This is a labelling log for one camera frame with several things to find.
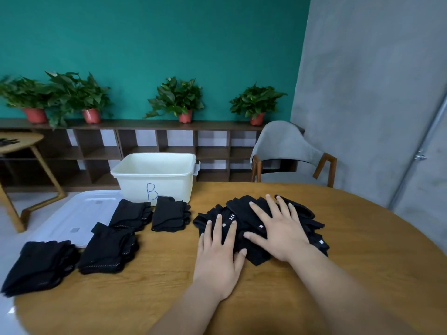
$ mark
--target chair backrest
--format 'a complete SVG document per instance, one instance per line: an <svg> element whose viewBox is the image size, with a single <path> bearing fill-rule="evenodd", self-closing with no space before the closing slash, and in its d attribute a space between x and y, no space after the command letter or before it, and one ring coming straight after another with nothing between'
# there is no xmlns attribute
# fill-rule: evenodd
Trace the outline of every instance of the chair backrest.
<svg viewBox="0 0 447 335"><path fill-rule="evenodd" d="M265 125L253 152L261 161L275 158L299 160L318 165L323 152L312 147L303 137L298 127L287 121L272 121Z"/></svg>

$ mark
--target wooden table leg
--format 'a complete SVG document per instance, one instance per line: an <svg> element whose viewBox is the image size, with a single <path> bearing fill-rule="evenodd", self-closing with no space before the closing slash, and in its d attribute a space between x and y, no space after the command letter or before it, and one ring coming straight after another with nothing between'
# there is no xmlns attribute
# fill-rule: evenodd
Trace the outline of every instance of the wooden table leg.
<svg viewBox="0 0 447 335"><path fill-rule="evenodd" d="M67 196L66 193L64 192L64 190L62 189L62 187L60 186L59 182L57 182L57 179L54 177L53 173L51 172L51 169L48 167L48 165L45 162L45 160L43 159L42 155L37 150L36 146L30 146L30 148L33 151L34 155L36 156L37 160L39 161L40 165L42 166L43 170L46 172L46 174L50 178L51 182L56 187L58 195L56 197L52 197L52 198L47 199L43 202L32 205L31 207L23 209L20 219L22 220L22 222L25 225L28 223L28 220L30 219L31 212L33 212L39 208L45 207L53 202L59 201Z"/></svg>
<svg viewBox="0 0 447 335"><path fill-rule="evenodd" d="M16 209L13 206L13 203L9 199L8 195L3 189L3 186L0 183L0 201L3 203L3 205L6 207L6 212L8 213L9 217L11 218L11 221L13 222L14 228L18 233L22 233L26 231L26 226L20 219L19 215L17 214Z"/></svg>

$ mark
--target potted plant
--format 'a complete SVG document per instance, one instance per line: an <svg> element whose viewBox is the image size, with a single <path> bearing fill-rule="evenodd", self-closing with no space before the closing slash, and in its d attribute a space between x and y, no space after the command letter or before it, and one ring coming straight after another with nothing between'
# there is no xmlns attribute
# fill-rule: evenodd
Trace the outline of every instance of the potted plant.
<svg viewBox="0 0 447 335"><path fill-rule="evenodd" d="M51 126L66 126L65 117L82 112L87 123L100 123L100 113L110 114L105 108L111 103L107 95L110 87L100 87L91 73L87 80L79 73L48 73L53 88L51 104L56 107L50 118Z"/></svg>
<svg viewBox="0 0 447 335"><path fill-rule="evenodd" d="M29 78L5 76L0 81L0 96L6 99L8 107L21 108L29 122L48 122L45 109L49 106L52 90L47 85Z"/></svg>
<svg viewBox="0 0 447 335"><path fill-rule="evenodd" d="M261 125L266 112L277 112L276 100L287 95L275 91L272 86L258 87L254 84L242 94L230 101L230 111L238 115L245 112L245 117L250 117L251 125Z"/></svg>
<svg viewBox="0 0 447 335"><path fill-rule="evenodd" d="M181 123L190 123L193 110L203 109L205 106L200 102L202 87L194 85L195 78L186 82L177 82L175 77L166 78L166 83L157 87L158 95L149 99L152 111L147 112L144 118L156 117L165 113L174 113Z"/></svg>

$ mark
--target left hand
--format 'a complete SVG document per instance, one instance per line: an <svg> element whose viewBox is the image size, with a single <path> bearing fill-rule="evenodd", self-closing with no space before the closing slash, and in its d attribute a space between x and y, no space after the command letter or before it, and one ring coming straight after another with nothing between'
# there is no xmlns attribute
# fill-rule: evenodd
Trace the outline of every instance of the left hand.
<svg viewBox="0 0 447 335"><path fill-rule="evenodd" d="M222 245L222 215L217 215L211 238L211 221L198 241L194 283L210 288L219 301L230 296L239 279L247 249L242 249L233 259L233 246L237 222L233 221Z"/></svg>

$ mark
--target teal wall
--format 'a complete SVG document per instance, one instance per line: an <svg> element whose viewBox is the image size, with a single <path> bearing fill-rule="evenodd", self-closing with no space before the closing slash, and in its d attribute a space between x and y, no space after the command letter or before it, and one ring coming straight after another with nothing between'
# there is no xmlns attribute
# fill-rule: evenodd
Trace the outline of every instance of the teal wall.
<svg viewBox="0 0 447 335"><path fill-rule="evenodd" d="M255 82L289 95L268 118L289 120L310 0L0 0L0 75L46 81L90 71L112 87L115 118L140 119L169 76L196 78L195 119L243 119L230 101ZM0 104L0 117L24 117ZM165 115L162 119L173 119Z"/></svg>

